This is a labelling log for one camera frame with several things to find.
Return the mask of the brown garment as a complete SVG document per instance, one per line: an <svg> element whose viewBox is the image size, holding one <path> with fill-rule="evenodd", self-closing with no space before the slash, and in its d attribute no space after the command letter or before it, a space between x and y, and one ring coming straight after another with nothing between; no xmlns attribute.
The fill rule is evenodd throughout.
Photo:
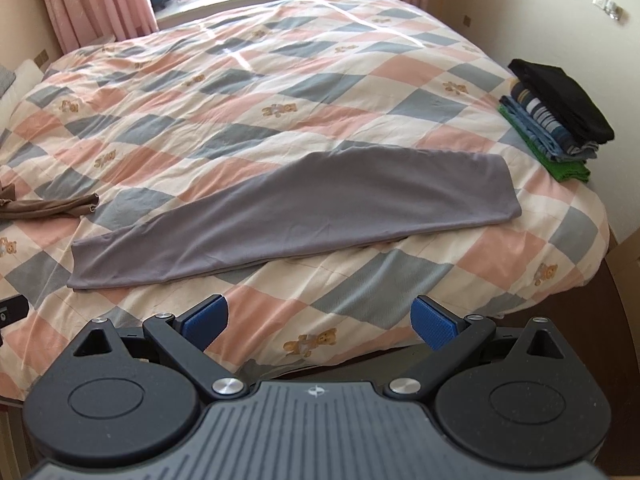
<svg viewBox="0 0 640 480"><path fill-rule="evenodd" d="M2 220L39 220L55 217L79 218L93 214L100 203L96 193L66 200L18 200L14 184L1 187Z"/></svg>

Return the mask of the grey purple garment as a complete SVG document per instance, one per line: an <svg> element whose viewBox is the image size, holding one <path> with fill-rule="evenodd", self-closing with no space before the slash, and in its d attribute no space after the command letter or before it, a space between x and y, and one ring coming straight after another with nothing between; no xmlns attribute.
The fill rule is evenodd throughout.
<svg viewBox="0 0 640 480"><path fill-rule="evenodd" d="M154 285L283 258L494 226L522 208L496 154L390 145L311 153L72 246L73 290Z"/></svg>

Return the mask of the green folded garment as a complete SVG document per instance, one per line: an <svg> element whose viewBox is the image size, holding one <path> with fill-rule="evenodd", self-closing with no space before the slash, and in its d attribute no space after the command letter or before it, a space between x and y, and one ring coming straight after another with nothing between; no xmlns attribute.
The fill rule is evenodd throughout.
<svg viewBox="0 0 640 480"><path fill-rule="evenodd" d="M565 182L574 179L584 183L589 182L591 172L584 162L555 162L551 160L538 148L538 144L532 140L525 127L514 117L510 110L503 104L499 104L498 112L506 118L506 121L523 139L529 151L531 151L538 162L547 169L554 180Z"/></svg>

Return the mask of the blue denim folded garment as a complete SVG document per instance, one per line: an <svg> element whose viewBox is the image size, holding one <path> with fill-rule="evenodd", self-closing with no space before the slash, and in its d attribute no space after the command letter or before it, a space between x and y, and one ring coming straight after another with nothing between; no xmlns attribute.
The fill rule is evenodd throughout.
<svg viewBox="0 0 640 480"><path fill-rule="evenodd" d="M534 118L510 96L502 96L499 100L500 112L506 113L506 119L524 134L524 138L532 142L538 151L552 162L586 162L596 159L598 149L587 145L585 148L575 145L566 150L552 134L539 125Z"/></svg>

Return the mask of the striped navy folded garment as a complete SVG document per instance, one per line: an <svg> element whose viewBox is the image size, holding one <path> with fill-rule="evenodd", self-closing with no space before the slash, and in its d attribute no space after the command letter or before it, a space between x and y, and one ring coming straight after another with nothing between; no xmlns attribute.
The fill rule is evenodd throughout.
<svg viewBox="0 0 640 480"><path fill-rule="evenodd" d="M593 149L593 144L589 142L580 143L575 140L567 128L563 127L553 116L548 107L540 99L536 98L533 92L528 90L521 81L513 81L511 96L523 110L526 110L528 117L543 128L567 155L576 156L578 153L585 153L585 151Z"/></svg>

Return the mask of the grey houndstooth cushion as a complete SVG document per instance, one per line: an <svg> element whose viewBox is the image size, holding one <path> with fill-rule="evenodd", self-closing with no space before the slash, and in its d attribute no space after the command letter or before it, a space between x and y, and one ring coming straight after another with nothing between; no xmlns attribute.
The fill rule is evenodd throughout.
<svg viewBox="0 0 640 480"><path fill-rule="evenodd" d="M16 73L13 70L0 65L0 98L6 94L9 88L12 87L16 79Z"/></svg>

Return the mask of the white pillow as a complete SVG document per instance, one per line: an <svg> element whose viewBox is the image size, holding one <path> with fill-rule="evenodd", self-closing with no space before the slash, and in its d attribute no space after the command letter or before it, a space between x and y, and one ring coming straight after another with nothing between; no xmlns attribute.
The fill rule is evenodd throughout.
<svg viewBox="0 0 640 480"><path fill-rule="evenodd" d="M37 64L28 58L21 62L21 65L14 70L15 80L1 97L1 114L11 115L18 102L23 99L29 91L32 91L43 78L43 72Z"/></svg>

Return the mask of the black folded garment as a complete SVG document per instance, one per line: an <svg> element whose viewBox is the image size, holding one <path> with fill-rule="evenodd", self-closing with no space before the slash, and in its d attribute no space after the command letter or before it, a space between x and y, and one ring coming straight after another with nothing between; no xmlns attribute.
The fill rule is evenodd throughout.
<svg viewBox="0 0 640 480"><path fill-rule="evenodd" d="M605 144L615 133L597 105L562 68L514 58L508 69L580 143Z"/></svg>

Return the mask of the white wall socket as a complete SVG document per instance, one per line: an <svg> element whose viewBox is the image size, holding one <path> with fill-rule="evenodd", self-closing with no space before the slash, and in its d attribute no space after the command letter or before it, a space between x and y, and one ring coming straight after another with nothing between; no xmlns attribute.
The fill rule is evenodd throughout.
<svg viewBox="0 0 640 480"><path fill-rule="evenodd" d="M622 18L623 9L614 0L592 0L592 4L614 21Z"/></svg>

